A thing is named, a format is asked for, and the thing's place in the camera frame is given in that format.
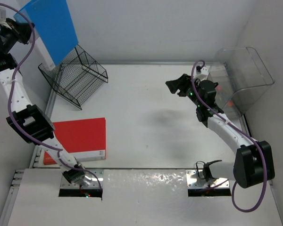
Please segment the blue folder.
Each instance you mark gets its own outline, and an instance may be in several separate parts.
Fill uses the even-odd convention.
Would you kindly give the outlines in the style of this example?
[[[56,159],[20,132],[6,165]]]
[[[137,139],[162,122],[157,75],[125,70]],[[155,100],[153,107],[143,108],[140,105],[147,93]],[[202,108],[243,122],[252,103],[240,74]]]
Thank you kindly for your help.
[[[32,0],[20,9],[36,31],[35,47],[51,71],[78,45],[65,0]]]

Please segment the clear grey drawer organizer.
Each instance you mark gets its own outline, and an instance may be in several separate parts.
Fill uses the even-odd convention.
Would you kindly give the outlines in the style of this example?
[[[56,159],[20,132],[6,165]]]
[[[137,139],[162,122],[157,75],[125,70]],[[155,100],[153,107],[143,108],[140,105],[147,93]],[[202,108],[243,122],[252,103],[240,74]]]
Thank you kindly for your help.
[[[241,118],[275,82],[253,47],[217,51],[208,79],[219,83],[222,90],[216,91],[216,104],[232,121]]]

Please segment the black wire mesh basket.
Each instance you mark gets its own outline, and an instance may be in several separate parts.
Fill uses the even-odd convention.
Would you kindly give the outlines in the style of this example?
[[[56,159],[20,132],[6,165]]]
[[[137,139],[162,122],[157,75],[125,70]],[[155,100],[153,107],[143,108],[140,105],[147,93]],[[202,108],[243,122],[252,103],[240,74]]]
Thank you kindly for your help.
[[[43,64],[38,69],[56,94],[80,110],[103,83],[108,83],[107,70],[80,45],[51,71]]]

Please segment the red notebook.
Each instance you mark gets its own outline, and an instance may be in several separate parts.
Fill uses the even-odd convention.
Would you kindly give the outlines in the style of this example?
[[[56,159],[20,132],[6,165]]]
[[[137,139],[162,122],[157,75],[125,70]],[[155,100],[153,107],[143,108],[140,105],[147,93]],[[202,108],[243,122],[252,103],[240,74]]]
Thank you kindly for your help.
[[[106,159],[106,119],[54,122],[55,136],[78,161]]]

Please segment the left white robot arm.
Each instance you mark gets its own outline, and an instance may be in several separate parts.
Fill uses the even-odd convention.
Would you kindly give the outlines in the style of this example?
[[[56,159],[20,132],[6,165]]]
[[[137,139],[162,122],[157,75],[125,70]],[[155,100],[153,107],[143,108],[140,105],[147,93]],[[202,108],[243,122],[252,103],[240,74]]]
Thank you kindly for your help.
[[[18,23],[0,16],[0,83],[8,96],[9,126],[27,143],[45,149],[71,184],[87,187],[91,173],[58,141],[48,116],[28,97],[19,64],[9,51],[19,42],[27,44],[34,35],[34,24]]]

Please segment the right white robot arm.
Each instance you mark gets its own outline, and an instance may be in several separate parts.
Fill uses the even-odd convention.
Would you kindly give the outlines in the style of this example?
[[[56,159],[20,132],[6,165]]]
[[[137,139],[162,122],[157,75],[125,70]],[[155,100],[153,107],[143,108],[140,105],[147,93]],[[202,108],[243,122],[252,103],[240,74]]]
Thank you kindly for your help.
[[[203,166],[201,179],[212,181],[218,177],[228,176],[240,187],[248,188],[267,179],[275,178],[275,169],[271,145],[267,141],[258,142],[247,138],[237,131],[237,127],[228,120],[224,111],[216,103],[217,82],[195,79],[183,74],[176,80],[167,81],[167,87],[172,94],[188,97],[196,105],[198,121],[215,132],[234,152],[234,163],[222,160],[207,162]]]

